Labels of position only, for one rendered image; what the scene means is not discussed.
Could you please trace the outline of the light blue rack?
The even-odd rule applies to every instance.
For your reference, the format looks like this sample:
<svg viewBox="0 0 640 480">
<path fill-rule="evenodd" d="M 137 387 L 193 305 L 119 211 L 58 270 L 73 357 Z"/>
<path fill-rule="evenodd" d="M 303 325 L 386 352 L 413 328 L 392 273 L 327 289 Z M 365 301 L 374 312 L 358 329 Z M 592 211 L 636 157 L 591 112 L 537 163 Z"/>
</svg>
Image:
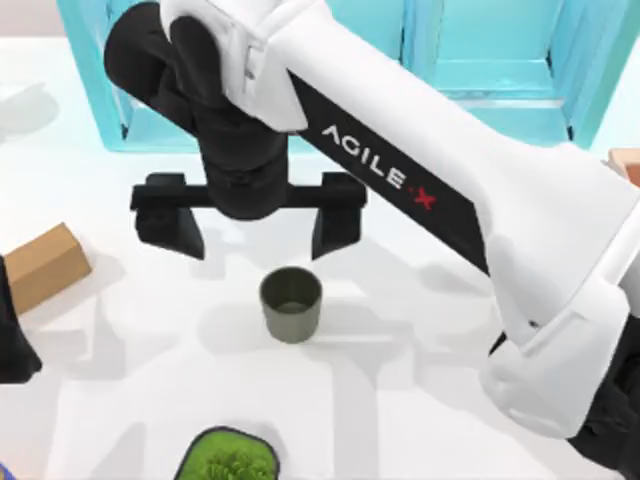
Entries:
<svg viewBox="0 0 640 480">
<path fill-rule="evenodd" d="M 106 37 L 142 0 L 56 0 L 104 146 L 191 152 L 193 139 L 114 87 Z M 496 130 L 589 146 L 604 30 L 598 0 L 326 0 L 334 17 Z"/>
</svg>

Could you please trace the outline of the black pot with green plant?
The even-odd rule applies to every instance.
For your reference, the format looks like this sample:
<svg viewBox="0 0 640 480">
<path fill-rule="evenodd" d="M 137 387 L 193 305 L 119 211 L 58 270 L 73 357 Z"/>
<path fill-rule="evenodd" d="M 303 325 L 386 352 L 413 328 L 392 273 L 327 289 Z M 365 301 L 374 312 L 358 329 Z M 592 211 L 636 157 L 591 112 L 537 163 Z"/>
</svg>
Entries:
<svg viewBox="0 0 640 480">
<path fill-rule="evenodd" d="M 173 480 L 279 480 L 280 472 L 279 456 L 268 441 L 216 426 L 191 441 Z"/>
</svg>

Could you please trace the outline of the grey-green cup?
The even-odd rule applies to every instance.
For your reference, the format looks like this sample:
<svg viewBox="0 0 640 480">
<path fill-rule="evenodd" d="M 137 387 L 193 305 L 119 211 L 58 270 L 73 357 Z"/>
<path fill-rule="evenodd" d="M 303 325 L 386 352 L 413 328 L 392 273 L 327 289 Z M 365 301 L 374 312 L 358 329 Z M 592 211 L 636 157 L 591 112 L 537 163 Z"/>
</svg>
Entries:
<svg viewBox="0 0 640 480">
<path fill-rule="evenodd" d="M 266 328 L 274 339 L 299 344 L 315 334 L 323 287 L 310 270 L 284 266 L 271 271 L 260 283 L 259 299 Z"/>
</svg>

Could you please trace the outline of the salmon-coloured box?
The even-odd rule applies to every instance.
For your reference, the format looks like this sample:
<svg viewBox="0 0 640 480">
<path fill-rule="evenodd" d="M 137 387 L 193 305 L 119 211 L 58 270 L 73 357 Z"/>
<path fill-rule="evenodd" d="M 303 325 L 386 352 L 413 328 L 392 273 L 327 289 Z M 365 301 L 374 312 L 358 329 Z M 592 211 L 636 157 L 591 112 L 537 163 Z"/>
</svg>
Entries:
<svg viewBox="0 0 640 480">
<path fill-rule="evenodd" d="M 607 164 L 640 188 L 640 148 L 612 148 L 608 152 Z"/>
</svg>

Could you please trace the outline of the brown cardboard box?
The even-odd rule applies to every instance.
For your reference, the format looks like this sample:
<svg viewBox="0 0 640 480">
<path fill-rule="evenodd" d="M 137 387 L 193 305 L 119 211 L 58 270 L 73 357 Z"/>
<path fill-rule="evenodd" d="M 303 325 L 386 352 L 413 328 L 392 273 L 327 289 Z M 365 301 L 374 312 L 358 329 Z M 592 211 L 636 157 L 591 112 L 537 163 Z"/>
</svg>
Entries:
<svg viewBox="0 0 640 480">
<path fill-rule="evenodd" d="M 11 297 L 23 314 L 87 277 L 92 267 L 65 223 L 59 223 L 5 257 Z"/>
</svg>

